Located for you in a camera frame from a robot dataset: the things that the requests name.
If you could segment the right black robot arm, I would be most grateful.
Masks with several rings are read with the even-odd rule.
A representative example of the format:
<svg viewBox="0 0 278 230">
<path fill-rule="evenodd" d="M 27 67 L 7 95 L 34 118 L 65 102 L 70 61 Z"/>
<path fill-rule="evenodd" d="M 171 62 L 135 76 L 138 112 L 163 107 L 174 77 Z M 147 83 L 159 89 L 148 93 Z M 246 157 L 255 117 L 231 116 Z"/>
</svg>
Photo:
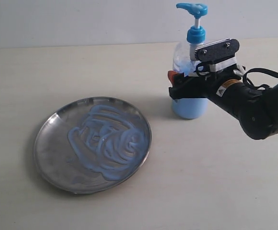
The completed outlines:
<svg viewBox="0 0 278 230">
<path fill-rule="evenodd" d="M 174 100 L 207 98 L 236 118 L 248 137 L 266 139 L 278 134 L 278 84 L 255 86 L 247 77 L 255 72 L 278 79 L 278 72 L 236 64 L 213 73 L 207 67 L 188 75 L 170 70 L 169 95 Z"/>
</svg>

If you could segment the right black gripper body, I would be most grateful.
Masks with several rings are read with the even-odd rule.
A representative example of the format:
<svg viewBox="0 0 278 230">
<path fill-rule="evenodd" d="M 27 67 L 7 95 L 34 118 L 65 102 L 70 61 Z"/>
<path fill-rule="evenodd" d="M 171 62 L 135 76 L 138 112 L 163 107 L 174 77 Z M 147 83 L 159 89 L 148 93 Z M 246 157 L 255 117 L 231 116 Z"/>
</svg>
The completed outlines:
<svg viewBox="0 0 278 230">
<path fill-rule="evenodd" d="M 242 66 L 234 64 L 218 72 L 203 68 L 179 74 L 179 98 L 238 99 L 242 97 Z"/>
</svg>

